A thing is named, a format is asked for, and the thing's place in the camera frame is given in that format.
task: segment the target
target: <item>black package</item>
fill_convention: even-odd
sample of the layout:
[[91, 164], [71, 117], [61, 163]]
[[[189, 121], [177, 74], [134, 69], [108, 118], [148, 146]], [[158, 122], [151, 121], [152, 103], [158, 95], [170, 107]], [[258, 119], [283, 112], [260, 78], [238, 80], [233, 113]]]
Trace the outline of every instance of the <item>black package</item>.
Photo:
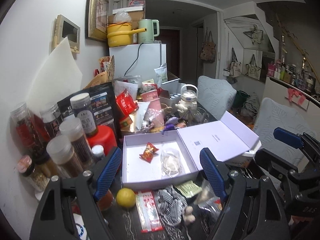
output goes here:
[[121, 138], [119, 112], [117, 111], [115, 92], [111, 82], [80, 90], [59, 101], [58, 107], [63, 120], [71, 116], [74, 117], [70, 98], [81, 93], [89, 93], [97, 125], [109, 126], [115, 133], [116, 139]]

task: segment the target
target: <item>framed picture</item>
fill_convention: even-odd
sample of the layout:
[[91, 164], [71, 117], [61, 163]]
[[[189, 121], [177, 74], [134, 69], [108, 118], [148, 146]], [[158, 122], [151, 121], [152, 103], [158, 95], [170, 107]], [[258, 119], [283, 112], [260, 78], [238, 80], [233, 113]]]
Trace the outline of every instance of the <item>framed picture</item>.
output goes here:
[[87, 0], [86, 37], [97, 41], [107, 40], [109, 0]]

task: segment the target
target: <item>chair cushion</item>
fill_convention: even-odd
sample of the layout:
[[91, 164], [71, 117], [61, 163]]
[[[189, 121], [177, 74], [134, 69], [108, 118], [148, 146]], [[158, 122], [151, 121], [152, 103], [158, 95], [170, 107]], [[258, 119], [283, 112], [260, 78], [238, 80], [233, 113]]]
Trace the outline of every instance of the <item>chair cushion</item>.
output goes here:
[[236, 90], [226, 80], [206, 76], [198, 78], [198, 90], [198, 102], [217, 120], [231, 108], [236, 96]]

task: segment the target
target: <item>hanging bag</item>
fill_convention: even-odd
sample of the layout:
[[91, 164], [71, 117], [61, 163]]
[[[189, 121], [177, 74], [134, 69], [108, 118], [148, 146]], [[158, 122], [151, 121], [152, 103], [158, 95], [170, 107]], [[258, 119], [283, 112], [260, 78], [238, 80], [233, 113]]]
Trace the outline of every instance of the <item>hanging bag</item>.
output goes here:
[[238, 62], [234, 48], [232, 48], [232, 62], [230, 64], [230, 76], [238, 77], [242, 74], [241, 62]]
[[246, 64], [246, 68], [247, 68], [247, 73], [245, 75], [258, 80], [260, 79], [261, 68], [257, 66], [256, 58], [254, 54], [252, 55], [250, 63]]
[[205, 62], [213, 63], [216, 59], [216, 44], [213, 42], [212, 33], [208, 29], [205, 32], [204, 42], [202, 43], [202, 50], [199, 58]]

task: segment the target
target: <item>refrigerator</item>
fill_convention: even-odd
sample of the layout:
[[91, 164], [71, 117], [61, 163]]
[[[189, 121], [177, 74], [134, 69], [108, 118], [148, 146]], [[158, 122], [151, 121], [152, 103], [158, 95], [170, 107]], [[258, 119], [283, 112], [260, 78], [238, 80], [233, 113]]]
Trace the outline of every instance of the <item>refrigerator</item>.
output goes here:
[[109, 48], [109, 51], [110, 56], [115, 57], [115, 78], [123, 77], [133, 64], [126, 76], [141, 75], [143, 81], [151, 78], [156, 81], [154, 69], [166, 63], [166, 44], [132, 44]]

